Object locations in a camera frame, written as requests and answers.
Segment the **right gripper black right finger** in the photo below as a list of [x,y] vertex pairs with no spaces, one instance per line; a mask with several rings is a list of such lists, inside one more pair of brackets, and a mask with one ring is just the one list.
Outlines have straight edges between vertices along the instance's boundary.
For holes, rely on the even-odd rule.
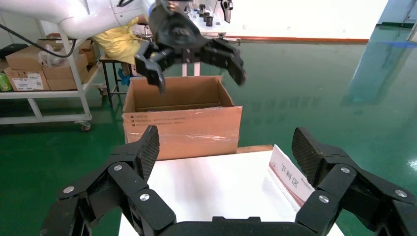
[[342,210],[377,236],[414,236],[417,199],[408,190],[372,174],[341,148],[317,141],[306,128],[295,129],[292,153],[314,188],[295,222],[325,236]]

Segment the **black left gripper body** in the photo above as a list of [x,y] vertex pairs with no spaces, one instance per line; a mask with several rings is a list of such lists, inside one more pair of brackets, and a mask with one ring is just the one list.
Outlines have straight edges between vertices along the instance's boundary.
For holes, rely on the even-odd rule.
[[209,42],[183,12],[170,8],[167,0],[157,0],[149,8],[148,23],[157,56],[169,64],[201,62]]

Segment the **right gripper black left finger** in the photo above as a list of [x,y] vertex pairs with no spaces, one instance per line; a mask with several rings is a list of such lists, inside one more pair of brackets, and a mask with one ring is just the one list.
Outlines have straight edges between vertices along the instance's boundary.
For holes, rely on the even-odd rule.
[[89,236],[106,213],[120,208],[137,234],[161,235],[177,219],[148,185],[159,148],[154,125],[138,141],[118,146],[102,166],[58,191],[39,234]]

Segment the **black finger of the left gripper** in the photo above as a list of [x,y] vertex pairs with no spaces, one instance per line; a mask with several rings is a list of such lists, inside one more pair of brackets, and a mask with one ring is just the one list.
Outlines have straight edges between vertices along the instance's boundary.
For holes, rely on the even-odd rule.
[[160,49],[155,42],[143,41],[134,59],[137,73],[146,77],[149,85],[157,86],[160,94],[164,94],[163,71],[173,65],[173,49]]
[[226,69],[238,86],[247,78],[240,51],[223,39],[209,39],[200,49],[200,62]]

